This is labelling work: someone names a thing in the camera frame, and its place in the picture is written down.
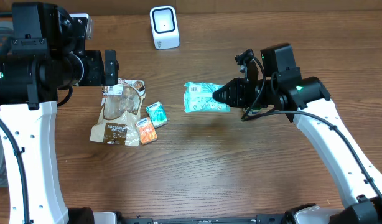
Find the green lid jar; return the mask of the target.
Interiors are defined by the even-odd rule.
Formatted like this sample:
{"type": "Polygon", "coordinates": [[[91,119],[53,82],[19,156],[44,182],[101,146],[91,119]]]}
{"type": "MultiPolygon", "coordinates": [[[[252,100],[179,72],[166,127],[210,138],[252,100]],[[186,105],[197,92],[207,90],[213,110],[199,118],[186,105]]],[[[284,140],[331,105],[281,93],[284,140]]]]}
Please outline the green lid jar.
{"type": "Polygon", "coordinates": [[[248,111],[248,108],[244,108],[243,109],[243,115],[244,116],[255,116],[257,114],[260,114],[261,112],[261,108],[260,107],[257,107],[257,108],[253,108],[249,111],[249,113],[246,113],[248,111]]]}

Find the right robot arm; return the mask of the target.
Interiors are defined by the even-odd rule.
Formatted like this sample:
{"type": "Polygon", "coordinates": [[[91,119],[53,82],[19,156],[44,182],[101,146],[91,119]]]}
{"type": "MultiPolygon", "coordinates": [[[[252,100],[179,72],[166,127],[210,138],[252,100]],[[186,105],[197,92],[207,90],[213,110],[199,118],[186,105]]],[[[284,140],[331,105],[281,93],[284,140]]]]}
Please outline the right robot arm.
{"type": "Polygon", "coordinates": [[[235,57],[243,77],[213,93],[214,100],[244,108],[243,121],[284,114],[306,136],[330,172],[341,209],[313,203],[282,215],[259,215],[258,223],[382,223],[382,173],[365,156],[346,126],[324,84],[303,78],[290,44],[262,49],[260,57],[247,50],[235,57]]]}

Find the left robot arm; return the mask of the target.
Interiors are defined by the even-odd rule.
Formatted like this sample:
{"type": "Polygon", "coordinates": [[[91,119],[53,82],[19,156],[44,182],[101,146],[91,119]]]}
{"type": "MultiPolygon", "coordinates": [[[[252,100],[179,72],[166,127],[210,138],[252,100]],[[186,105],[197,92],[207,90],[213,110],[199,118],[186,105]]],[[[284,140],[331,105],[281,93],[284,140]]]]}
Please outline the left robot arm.
{"type": "Polygon", "coordinates": [[[55,152],[59,90],[113,86],[114,50],[87,50],[92,20],[42,2],[12,5],[14,35],[0,55],[0,137],[11,223],[117,223],[116,212],[68,208],[55,152]]]}

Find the small teal packet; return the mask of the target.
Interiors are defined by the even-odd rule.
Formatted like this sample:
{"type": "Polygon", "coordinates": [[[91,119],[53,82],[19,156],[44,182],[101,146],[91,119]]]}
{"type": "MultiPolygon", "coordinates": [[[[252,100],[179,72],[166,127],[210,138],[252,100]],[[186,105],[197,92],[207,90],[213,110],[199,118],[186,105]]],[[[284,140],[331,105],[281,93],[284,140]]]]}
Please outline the small teal packet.
{"type": "Polygon", "coordinates": [[[163,104],[160,101],[147,106],[146,111],[155,128],[168,123],[167,115],[164,111],[163,104]]]}

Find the beige bread bag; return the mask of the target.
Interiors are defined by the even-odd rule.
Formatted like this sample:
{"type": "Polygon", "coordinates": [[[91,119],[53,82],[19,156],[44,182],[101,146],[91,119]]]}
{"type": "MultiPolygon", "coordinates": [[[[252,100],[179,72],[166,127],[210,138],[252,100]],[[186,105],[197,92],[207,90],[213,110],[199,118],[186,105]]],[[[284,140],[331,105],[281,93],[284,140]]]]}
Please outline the beige bread bag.
{"type": "Polygon", "coordinates": [[[101,112],[92,127],[90,141],[103,144],[138,146],[136,122],[141,119],[146,87],[142,80],[118,79],[102,89],[101,112]]]}

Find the teal white snack packet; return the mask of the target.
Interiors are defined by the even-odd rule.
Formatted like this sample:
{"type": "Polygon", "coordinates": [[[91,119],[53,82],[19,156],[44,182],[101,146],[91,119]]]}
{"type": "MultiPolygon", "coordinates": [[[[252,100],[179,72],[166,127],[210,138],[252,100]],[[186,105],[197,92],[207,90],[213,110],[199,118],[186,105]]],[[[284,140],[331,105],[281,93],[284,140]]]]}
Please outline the teal white snack packet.
{"type": "Polygon", "coordinates": [[[187,82],[184,93],[184,111],[228,113],[230,107],[213,99],[213,93],[223,87],[214,83],[187,82]]]}

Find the orange white packet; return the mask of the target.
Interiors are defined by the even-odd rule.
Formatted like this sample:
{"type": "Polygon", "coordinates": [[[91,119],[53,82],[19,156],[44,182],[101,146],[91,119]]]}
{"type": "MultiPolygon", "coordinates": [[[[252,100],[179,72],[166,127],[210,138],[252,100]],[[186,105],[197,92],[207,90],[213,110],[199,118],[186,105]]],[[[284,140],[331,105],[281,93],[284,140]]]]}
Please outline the orange white packet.
{"type": "Polygon", "coordinates": [[[136,129],[139,134],[141,144],[149,144],[157,140],[155,127],[149,117],[136,122],[136,129]]]}

